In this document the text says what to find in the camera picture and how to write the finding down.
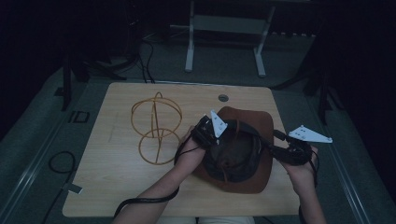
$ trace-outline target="wooden table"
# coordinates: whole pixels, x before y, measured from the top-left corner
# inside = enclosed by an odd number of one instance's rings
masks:
[[[64,204],[67,217],[112,217],[119,203],[137,196],[173,166],[153,165],[142,159],[138,145],[142,139],[132,127],[131,108],[139,101],[160,92],[163,98],[177,103],[182,121],[175,133],[182,137],[191,125],[210,110],[219,111],[228,105],[240,109],[263,110],[273,117],[275,128],[284,131],[271,91],[267,88],[178,84],[113,83],[93,126],[91,137],[76,173],[73,184],[83,188],[80,194],[69,192]],[[228,102],[219,96],[227,95]],[[151,103],[144,103],[134,113],[134,125],[142,133],[150,130]],[[176,127],[178,113],[167,105],[157,104],[159,126]],[[286,147],[276,139],[276,145]],[[142,141],[142,151],[155,147],[157,141]],[[163,138],[160,159],[175,155],[178,140],[170,134]],[[299,201],[289,177],[274,160],[266,189],[260,194],[223,192],[191,175],[180,186],[180,192],[169,202],[164,216],[271,216],[296,215]]]

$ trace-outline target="white stand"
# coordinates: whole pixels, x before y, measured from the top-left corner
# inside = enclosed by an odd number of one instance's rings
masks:
[[[240,34],[261,35],[261,41],[258,47],[254,48],[254,57],[256,59],[257,71],[259,77],[265,77],[264,64],[262,62],[262,48],[265,38],[268,36],[268,30],[271,20],[274,16],[275,7],[271,7],[267,20],[216,17],[194,14],[194,0],[191,0],[190,10],[190,36],[189,47],[187,49],[186,72],[192,71],[194,58],[194,30],[207,30],[218,32],[233,32]]]

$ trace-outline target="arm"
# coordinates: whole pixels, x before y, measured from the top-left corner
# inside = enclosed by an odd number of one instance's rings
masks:
[[[318,152],[318,149],[315,147],[312,147],[312,150]],[[312,157],[312,161],[315,163],[317,159],[315,154]],[[294,191],[300,198],[300,206],[306,223],[326,223],[315,189],[314,171],[309,162],[301,166],[281,163],[290,176]]]
[[[197,144],[190,139],[183,151],[193,149]],[[189,174],[199,165],[205,151],[197,148],[181,155],[177,164],[151,187],[143,191],[137,198],[162,198],[172,194]],[[113,224],[121,223],[156,223],[163,213],[164,203],[132,203],[126,205],[114,219]]]

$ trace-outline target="person's lap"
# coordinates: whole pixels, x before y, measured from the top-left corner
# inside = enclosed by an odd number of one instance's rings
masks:
[[[254,224],[253,217],[199,217],[199,224]],[[195,217],[161,217],[157,224],[195,224]]]

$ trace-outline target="wire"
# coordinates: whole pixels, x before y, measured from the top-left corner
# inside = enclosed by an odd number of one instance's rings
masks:
[[[145,44],[147,44],[147,45],[149,45],[151,47],[151,53],[148,56],[148,62],[146,64],[146,71],[148,73],[148,77],[149,77],[151,83],[155,83],[154,79],[151,76],[151,73],[149,72],[149,62],[151,60],[152,54],[154,53],[154,47],[152,47],[152,45],[148,41],[143,40],[143,43],[145,43]]]
[[[162,198],[132,198],[132,199],[127,199],[125,201],[123,201],[122,203],[120,203],[120,205],[117,207],[116,212],[114,214],[114,218],[120,213],[120,211],[122,210],[123,207],[125,207],[126,205],[130,204],[130,203],[165,203],[168,201],[171,201],[172,199],[174,199],[179,191],[179,187],[177,187],[177,189],[171,193],[168,196],[162,197]]]
[[[187,151],[184,151],[184,152],[180,153],[178,156],[180,157],[181,155],[183,155],[183,154],[185,154],[185,153],[188,153],[188,152],[192,152],[192,151],[194,151],[194,150],[196,150],[196,149],[198,149],[198,148],[200,148],[200,147],[201,147],[201,146],[198,146],[198,147],[189,149],[189,150],[187,150]]]
[[[57,169],[55,169],[54,166],[52,165],[53,160],[54,160],[56,157],[58,157],[59,155],[62,155],[62,154],[67,154],[67,155],[69,155],[69,156],[71,157],[71,159],[72,159],[72,166],[71,166],[71,168],[70,168],[69,170],[64,170],[64,171],[62,171],[62,170],[57,170]],[[53,155],[53,156],[49,159],[49,169],[50,169],[52,172],[56,173],[56,174],[61,174],[61,175],[68,174],[66,180],[64,181],[64,185],[65,185],[66,183],[69,182],[70,178],[72,177],[72,174],[77,170],[77,167],[76,167],[76,157],[73,155],[73,153],[71,153],[71,152],[69,152],[69,151],[61,151],[61,152],[58,152],[58,153],[56,153],[55,155]],[[47,211],[46,215],[45,215],[44,218],[43,218],[43,221],[41,222],[42,224],[45,224],[45,223],[47,222],[47,219],[48,219],[48,217],[49,217],[49,215],[50,215],[50,212],[51,212],[53,206],[55,205],[55,203],[58,201],[58,199],[59,199],[59,197],[61,196],[62,192],[64,192],[64,188],[61,188],[61,189],[58,191],[58,194],[56,195],[56,197],[55,197],[54,200],[52,201],[52,203],[51,203],[51,205],[50,205],[50,207],[49,207],[49,210]]]
[[[312,150],[312,153],[314,153],[317,156],[316,164],[314,164],[312,160],[309,161],[309,164],[311,165],[312,170],[314,171],[314,183],[316,187],[318,185],[319,156],[314,150]]]
[[[145,66],[143,65],[143,60],[142,57],[140,56],[140,54],[137,55],[137,61],[140,63],[140,66],[138,65],[138,67],[142,70],[142,78],[143,80],[145,80],[145,83],[148,83],[148,80],[146,79],[146,75],[145,75]]]

